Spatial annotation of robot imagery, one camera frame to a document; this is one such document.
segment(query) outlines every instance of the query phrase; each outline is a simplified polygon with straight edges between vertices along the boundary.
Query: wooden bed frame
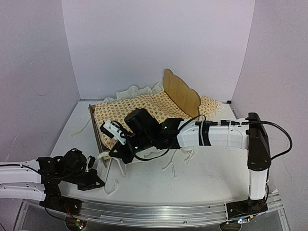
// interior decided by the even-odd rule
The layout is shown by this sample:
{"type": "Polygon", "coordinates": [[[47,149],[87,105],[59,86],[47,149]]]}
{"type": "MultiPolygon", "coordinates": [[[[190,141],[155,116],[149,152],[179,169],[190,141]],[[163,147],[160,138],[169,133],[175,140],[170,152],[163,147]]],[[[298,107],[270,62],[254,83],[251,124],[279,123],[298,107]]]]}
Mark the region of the wooden bed frame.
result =
{"type": "MultiPolygon", "coordinates": [[[[190,117],[199,115],[199,106],[201,99],[199,94],[188,87],[188,85],[178,76],[174,75],[170,69],[164,70],[163,87],[169,98],[181,109],[185,114],[190,117]]],[[[94,112],[95,105],[89,105],[89,112],[91,114],[92,125],[94,129],[97,147],[100,153],[108,151],[101,141],[98,126],[95,121],[94,112]]],[[[107,167],[106,160],[110,157],[105,156],[102,161],[107,167]]]]}

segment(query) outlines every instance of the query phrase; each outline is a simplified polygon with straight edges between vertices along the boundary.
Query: white wall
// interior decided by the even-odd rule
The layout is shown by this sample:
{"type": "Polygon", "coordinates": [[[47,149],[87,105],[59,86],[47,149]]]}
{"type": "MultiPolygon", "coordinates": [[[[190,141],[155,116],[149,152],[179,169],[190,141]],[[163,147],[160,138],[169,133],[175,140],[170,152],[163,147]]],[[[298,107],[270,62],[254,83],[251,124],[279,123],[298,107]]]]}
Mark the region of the white wall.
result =
{"type": "MultiPolygon", "coordinates": [[[[0,0],[0,162],[49,156],[78,101],[61,0],[0,0]]],[[[8,231],[20,203],[0,199],[8,231]]]]}
{"type": "Polygon", "coordinates": [[[230,100],[254,0],[62,0],[81,98],[153,86],[170,68],[198,93],[230,100]]]}
{"type": "MultiPolygon", "coordinates": [[[[243,70],[232,103],[240,116],[255,111],[278,123],[294,148],[270,168],[294,231],[308,230],[308,2],[257,0],[243,70]]],[[[287,139],[274,129],[271,154],[287,139]]]]}

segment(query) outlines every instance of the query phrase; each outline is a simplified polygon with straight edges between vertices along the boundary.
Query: doll bed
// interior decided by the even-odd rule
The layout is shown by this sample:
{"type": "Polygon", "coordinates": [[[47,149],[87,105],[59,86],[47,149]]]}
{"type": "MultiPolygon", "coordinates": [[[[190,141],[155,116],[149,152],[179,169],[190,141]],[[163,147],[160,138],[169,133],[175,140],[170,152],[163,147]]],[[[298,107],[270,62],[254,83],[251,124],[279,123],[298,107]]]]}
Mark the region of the doll bed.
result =
{"type": "MultiPolygon", "coordinates": [[[[110,139],[100,131],[100,126],[106,120],[116,120],[130,130],[124,118],[135,108],[145,108],[159,123],[167,118],[181,117],[190,119],[199,114],[207,119],[213,118],[222,109],[223,104],[206,96],[199,96],[187,84],[175,76],[169,69],[164,71],[163,82],[152,89],[149,87],[139,90],[136,86],[127,91],[117,93],[117,98],[106,98],[104,101],[89,106],[95,138],[100,153],[110,150],[116,140],[110,139]]],[[[102,161],[105,165],[108,156],[102,161]]]]}

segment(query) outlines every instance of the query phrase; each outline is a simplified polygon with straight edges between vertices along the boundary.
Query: black wire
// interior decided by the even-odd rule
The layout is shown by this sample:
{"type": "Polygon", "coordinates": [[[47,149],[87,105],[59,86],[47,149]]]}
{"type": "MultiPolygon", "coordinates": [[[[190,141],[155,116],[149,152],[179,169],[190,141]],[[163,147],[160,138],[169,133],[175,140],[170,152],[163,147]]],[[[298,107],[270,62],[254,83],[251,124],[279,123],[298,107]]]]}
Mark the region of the black wire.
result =
{"type": "Polygon", "coordinates": [[[4,231],[6,231],[5,227],[1,224],[1,222],[0,222],[0,226],[3,228],[4,231]]]}
{"type": "Polygon", "coordinates": [[[249,121],[249,122],[243,122],[242,124],[243,124],[243,125],[246,125],[246,124],[267,124],[267,125],[271,125],[271,126],[273,126],[273,127],[278,128],[280,131],[282,131],[282,132],[286,135],[286,137],[289,139],[289,142],[290,142],[289,148],[288,148],[287,150],[285,150],[284,152],[279,153],[279,154],[273,156],[273,157],[271,158],[271,160],[274,160],[274,159],[276,159],[276,158],[279,157],[279,156],[282,156],[282,155],[284,155],[284,154],[287,154],[287,153],[292,149],[292,147],[293,147],[292,138],[291,138],[291,136],[289,135],[289,133],[288,133],[286,130],[284,130],[282,127],[280,127],[279,125],[277,125],[277,124],[275,124],[275,123],[273,123],[273,122],[269,122],[269,121],[249,121]]]}
{"type": "MultiPolygon", "coordinates": [[[[179,134],[179,132],[180,132],[186,125],[188,125],[190,122],[192,122],[193,120],[195,120],[196,118],[198,118],[198,117],[200,117],[200,116],[204,116],[204,118],[205,118],[205,120],[206,120],[206,116],[205,116],[205,115],[197,115],[197,116],[195,116],[194,118],[191,118],[190,120],[186,121],[186,122],[178,129],[177,134],[179,134]]],[[[159,156],[156,156],[156,157],[153,157],[153,158],[149,158],[149,159],[145,159],[145,158],[141,158],[141,157],[139,157],[139,156],[137,156],[137,155],[135,154],[135,157],[136,157],[136,159],[141,160],[141,161],[150,161],[150,160],[154,160],[154,159],[160,158],[160,157],[166,155],[166,154],[170,151],[170,149],[172,148],[172,146],[173,146],[174,142],[176,141],[176,139],[177,139],[177,137],[175,136],[174,139],[173,139],[173,142],[172,142],[171,145],[168,147],[168,149],[167,149],[163,154],[161,154],[161,155],[159,155],[159,156]]]]}
{"type": "Polygon", "coordinates": [[[49,177],[49,176],[44,176],[43,174],[39,173],[37,170],[29,167],[29,166],[26,166],[26,165],[19,165],[19,164],[6,164],[6,165],[0,165],[0,167],[10,167],[10,166],[18,166],[20,168],[28,168],[34,172],[36,172],[37,174],[41,175],[42,177],[46,178],[46,179],[49,179],[49,180],[61,180],[61,179],[65,179],[67,177],[70,177],[72,176],[73,174],[76,173],[76,171],[74,172],[71,172],[70,174],[67,174],[66,176],[63,176],[63,177],[49,177]]]}
{"type": "Polygon", "coordinates": [[[48,212],[45,203],[44,203],[44,209],[45,209],[46,213],[47,213],[49,216],[53,217],[53,218],[56,218],[56,219],[58,219],[58,220],[62,220],[62,221],[64,221],[64,222],[69,222],[69,223],[75,224],[75,222],[72,222],[72,221],[70,221],[70,220],[65,220],[65,219],[63,219],[63,218],[56,217],[56,216],[54,216],[53,214],[51,214],[50,212],[48,212]]]}
{"type": "MultiPolygon", "coordinates": [[[[55,160],[58,160],[58,159],[61,159],[62,157],[63,157],[63,156],[56,156],[56,157],[54,157],[54,159],[55,159],[55,160]]],[[[39,174],[39,175],[41,175],[42,177],[44,177],[44,178],[46,178],[46,179],[49,179],[49,180],[62,180],[62,179],[65,179],[65,178],[67,178],[67,177],[70,177],[70,176],[74,175],[75,173],[79,172],[80,170],[84,169],[84,168],[86,167],[86,164],[83,165],[83,166],[81,167],[81,169],[77,169],[76,171],[73,171],[73,172],[71,172],[71,173],[69,173],[69,174],[67,174],[66,176],[63,176],[63,177],[49,177],[49,176],[45,176],[45,175],[39,173],[39,172],[38,172],[37,170],[35,170],[34,168],[31,168],[31,167],[29,167],[29,166],[27,166],[27,165],[19,165],[19,164],[4,164],[4,165],[0,165],[0,167],[11,167],[11,166],[17,166],[17,167],[20,167],[20,168],[23,168],[23,167],[24,167],[24,168],[28,168],[28,169],[30,169],[30,170],[36,172],[37,174],[39,174]]]]}
{"type": "Polygon", "coordinates": [[[266,188],[267,188],[267,194],[266,194],[264,204],[260,207],[259,212],[255,216],[257,216],[260,213],[261,208],[263,208],[266,205],[266,202],[268,201],[269,193],[270,193],[270,190],[269,190],[270,188],[269,188],[268,184],[266,184],[266,188]]]}

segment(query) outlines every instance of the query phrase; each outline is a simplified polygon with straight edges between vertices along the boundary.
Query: table surface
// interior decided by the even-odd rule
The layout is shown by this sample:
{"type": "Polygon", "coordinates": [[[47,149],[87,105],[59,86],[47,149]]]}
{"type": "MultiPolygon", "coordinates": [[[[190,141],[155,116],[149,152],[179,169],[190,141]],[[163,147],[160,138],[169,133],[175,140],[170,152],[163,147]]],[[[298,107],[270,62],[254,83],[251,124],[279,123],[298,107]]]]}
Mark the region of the table surface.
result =
{"type": "MultiPolygon", "coordinates": [[[[85,156],[97,157],[97,148],[89,104],[95,102],[79,102],[64,127],[51,156],[64,155],[72,148],[83,151],[85,156]]],[[[235,119],[228,104],[217,113],[214,120],[235,119]]],[[[188,157],[177,150],[172,166],[165,171],[171,160],[172,153],[143,163],[127,166],[127,176],[124,178],[115,161],[111,169],[105,189],[109,191],[117,182],[117,189],[106,195],[103,189],[79,191],[77,186],[67,182],[60,183],[64,196],[87,199],[98,202],[124,204],[208,204],[230,202],[247,199],[249,192],[249,171],[247,168],[247,150],[228,147],[196,147],[195,155],[187,165],[188,157]]],[[[99,160],[98,174],[105,179],[106,168],[99,160]]]]}

